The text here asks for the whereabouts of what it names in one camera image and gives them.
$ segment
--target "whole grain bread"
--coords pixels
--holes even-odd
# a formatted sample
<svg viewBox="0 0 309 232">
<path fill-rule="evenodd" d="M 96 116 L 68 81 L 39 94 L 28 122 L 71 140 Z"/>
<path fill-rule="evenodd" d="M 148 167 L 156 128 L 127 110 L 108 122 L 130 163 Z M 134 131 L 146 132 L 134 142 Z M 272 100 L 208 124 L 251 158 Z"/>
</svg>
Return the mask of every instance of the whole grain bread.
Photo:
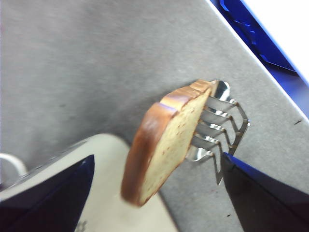
<svg viewBox="0 0 309 232">
<path fill-rule="evenodd" d="M 127 156 L 122 197 L 144 205 L 184 160 L 211 84 L 197 80 L 179 88 L 146 112 Z"/>
</svg>

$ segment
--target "white cord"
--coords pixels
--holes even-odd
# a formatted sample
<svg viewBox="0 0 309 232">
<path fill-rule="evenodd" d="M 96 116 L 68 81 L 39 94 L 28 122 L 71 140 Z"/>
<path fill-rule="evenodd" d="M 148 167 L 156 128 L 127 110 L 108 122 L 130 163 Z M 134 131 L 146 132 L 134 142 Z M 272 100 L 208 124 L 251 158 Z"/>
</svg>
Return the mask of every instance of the white cord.
<svg viewBox="0 0 309 232">
<path fill-rule="evenodd" d="M 0 153 L 0 160 L 1 159 L 9 161 L 16 168 L 20 176 L 27 174 L 27 167 L 19 158 L 6 153 Z"/>
</svg>

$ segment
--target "metal toast rack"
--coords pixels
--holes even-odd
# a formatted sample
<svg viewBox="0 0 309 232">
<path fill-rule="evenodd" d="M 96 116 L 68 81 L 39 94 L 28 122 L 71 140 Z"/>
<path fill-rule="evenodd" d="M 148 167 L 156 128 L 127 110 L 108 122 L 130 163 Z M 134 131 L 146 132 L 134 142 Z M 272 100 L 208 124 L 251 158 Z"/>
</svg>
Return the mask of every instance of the metal toast rack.
<svg viewBox="0 0 309 232">
<path fill-rule="evenodd" d="M 249 120 L 242 107 L 230 98 L 230 86 L 222 80 L 211 82 L 211 95 L 208 97 L 201 114 L 191 146 L 187 153 L 189 161 L 206 161 L 213 158 L 216 181 L 219 184 L 223 172 L 218 170 L 217 155 L 234 155 L 247 127 Z"/>
</svg>

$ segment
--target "dark blue object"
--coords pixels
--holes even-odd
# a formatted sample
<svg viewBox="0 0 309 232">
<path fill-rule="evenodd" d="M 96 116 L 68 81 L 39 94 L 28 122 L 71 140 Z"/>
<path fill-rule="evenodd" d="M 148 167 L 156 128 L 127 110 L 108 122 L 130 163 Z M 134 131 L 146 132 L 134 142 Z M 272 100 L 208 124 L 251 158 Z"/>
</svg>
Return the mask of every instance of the dark blue object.
<svg viewBox="0 0 309 232">
<path fill-rule="evenodd" d="M 309 117 L 309 105 L 306 101 L 309 99 L 309 87 L 243 2 L 241 0 L 211 1 L 303 113 Z"/>
<path fill-rule="evenodd" d="M 239 159 L 222 158 L 224 182 L 245 232 L 309 231 L 309 195 Z"/>
<path fill-rule="evenodd" d="M 1 232 L 74 232 L 88 197 L 94 157 L 0 204 Z"/>
</svg>

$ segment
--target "gray carpet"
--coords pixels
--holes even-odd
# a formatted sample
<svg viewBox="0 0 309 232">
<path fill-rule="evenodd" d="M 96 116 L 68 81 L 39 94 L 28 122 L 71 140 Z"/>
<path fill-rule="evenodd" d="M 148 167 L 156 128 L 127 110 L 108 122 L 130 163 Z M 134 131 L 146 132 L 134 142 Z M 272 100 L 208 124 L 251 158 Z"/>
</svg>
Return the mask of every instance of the gray carpet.
<svg viewBox="0 0 309 232">
<path fill-rule="evenodd" d="M 301 115 L 207 1 L 1 2 L 1 150 L 30 168 L 97 133 L 130 143 L 153 102 L 198 78 L 228 81 L 251 119 L 236 155 L 309 192 L 308 122 L 294 125 Z M 185 161 L 161 193 L 181 231 L 241 231 L 210 162 Z"/>
</svg>

